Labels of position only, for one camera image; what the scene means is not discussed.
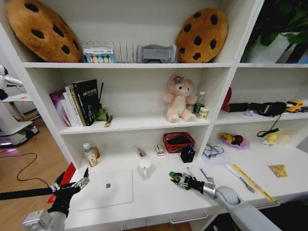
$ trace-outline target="yellow measuring tape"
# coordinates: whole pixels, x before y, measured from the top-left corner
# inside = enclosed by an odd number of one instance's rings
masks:
[[[272,201],[274,203],[279,204],[279,201],[277,201],[276,199],[272,198],[270,195],[268,195],[260,186],[257,185],[257,183],[255,183],[249,176],[246,175],[246,173],[244,173],[239,167],[237,167],[237,165],[233,164],[232,167],[238,171],[242,176],[244,176],[249,183],[251,183],[253,186],[255,186],[255,188],[269,201]]]

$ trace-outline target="knife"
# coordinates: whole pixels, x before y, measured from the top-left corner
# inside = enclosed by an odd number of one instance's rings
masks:
[[[246,188],[251,191],[251,192],[255,192],[255,190],[249,185],[247,184],[247,182],[243,179],[242,175],[237,172],[234,168],[232,168],[231,165],[225,164],[225,167],[227,170],[229,170],[233,175],[235,175],[238,179],[240,179],[246,186]]]

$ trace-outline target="black book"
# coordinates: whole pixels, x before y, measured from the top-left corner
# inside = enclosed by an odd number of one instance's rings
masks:
[[[97,80],[78,81],[73,86],[86,125],[91,126],[95,120],[92,110],[98,103]]]

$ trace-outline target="pink stuffed bunny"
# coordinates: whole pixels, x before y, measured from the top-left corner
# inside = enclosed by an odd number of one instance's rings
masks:
[[[177,122],[180,116],[185,121],[194,121],[196,116],[186,108],[187,104],[197,101],[196,96],[191,96],[193,81],[173,74],[168,80],[168,88],[169,93],[164,96],[164,101],[169,103],[167,119]]]

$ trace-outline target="white pot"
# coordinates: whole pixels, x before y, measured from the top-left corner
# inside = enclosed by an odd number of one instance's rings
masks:
[[[290,44],[285,34],[289,33],[280,33],[268,47],[263,46],[259,38],[248,49],[247,63],[276,63]]]

